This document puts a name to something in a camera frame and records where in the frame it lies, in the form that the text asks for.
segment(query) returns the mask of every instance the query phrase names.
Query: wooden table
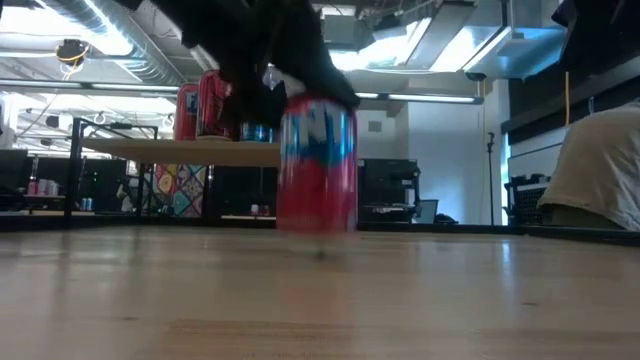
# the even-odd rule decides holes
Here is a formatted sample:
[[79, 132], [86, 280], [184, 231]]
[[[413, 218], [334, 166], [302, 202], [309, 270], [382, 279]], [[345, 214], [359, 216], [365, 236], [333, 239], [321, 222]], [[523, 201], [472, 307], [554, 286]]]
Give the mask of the wooden table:
[[640, 359], [640, 250], [108, 227], [0, 239], [3, 360]]
[[143, 164], [280, 166], [280, 144], [208, 140], [82, 139], [82, 146]]

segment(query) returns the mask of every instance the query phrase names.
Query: beige cloth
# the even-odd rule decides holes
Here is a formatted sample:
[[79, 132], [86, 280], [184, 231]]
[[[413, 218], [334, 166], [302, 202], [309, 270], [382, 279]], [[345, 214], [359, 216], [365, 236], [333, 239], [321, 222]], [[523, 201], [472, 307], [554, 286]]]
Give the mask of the beige cloth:
[[640, 103], [573, 124], [539, 206], [558, 204], [600, 214], [640, 231]]

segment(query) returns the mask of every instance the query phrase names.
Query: artwork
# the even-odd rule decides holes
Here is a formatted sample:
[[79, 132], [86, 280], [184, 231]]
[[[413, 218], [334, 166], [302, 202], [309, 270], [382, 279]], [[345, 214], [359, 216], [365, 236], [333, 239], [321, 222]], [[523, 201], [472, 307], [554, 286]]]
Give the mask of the artwork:
[[197, 218], [202, 214], [205, 174], [202, 165], [157, 165], [154, 190], [170, 195], [175, 216]]

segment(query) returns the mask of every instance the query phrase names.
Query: ceiling duct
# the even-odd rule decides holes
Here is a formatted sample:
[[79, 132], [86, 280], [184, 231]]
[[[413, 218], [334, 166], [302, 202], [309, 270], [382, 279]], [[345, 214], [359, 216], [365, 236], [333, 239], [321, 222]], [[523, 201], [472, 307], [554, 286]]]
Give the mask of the ceiling duct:
[[322, 31], [325, 44], [330, 50], [360, 51], [388, 37], [406, 34], [407, 25], [425, 18], [433, 17], [438, 1], [419, 0], [418, 2], [382, 1], [382, 6], [373, 2], [361, 4], [366, 8], [355, 11], [355, 15], [324, 14]]
[[178, 85], [185, 80], [130, 17], [113, 0], [36, 0], [69, 21], [79, 23], [100, 37], [117, 31], [131, 46], [118, 64], [144, 83]]
[[430, 69], [475, 9], [476, 4], [472, 2], [445, 1], [436, 10], [429, 28], [409, 57], [407, 65]]

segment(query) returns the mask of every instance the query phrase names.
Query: pipe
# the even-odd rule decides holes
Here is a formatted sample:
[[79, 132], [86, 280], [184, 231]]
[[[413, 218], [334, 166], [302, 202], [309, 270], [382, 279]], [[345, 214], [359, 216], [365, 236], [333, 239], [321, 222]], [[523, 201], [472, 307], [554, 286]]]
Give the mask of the pipe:
[[119, 61], [123, 69], [148, 84], [180, 85], [182, 74], [158, 49], [129, 13], [113, 0], [36, 0], [69, 21], [85, 26], [96, 37], [113, 39], [118, 45], [130, 44], [133, 50], [127, 56], [134, 61]]
[[32, 51], [32, 50], [14, 50], [14, 49], [0, 49], [0, 57], [17, 57], [17, 58], [47, 58], [55, 57], [56, 53], [46, 51]]

